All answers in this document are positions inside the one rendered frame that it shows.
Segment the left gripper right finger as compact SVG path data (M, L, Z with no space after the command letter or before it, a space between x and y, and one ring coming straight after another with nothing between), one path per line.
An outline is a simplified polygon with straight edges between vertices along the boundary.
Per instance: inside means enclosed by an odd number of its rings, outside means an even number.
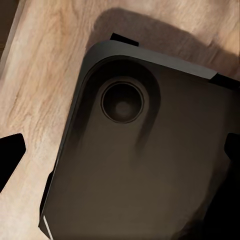
M228 133L224 151L240 173L240 135Z

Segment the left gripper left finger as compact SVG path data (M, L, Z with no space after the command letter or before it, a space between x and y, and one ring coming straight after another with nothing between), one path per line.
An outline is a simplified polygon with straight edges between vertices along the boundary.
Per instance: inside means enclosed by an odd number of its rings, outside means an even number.
M26 152L22 133L0 138L0 193Z

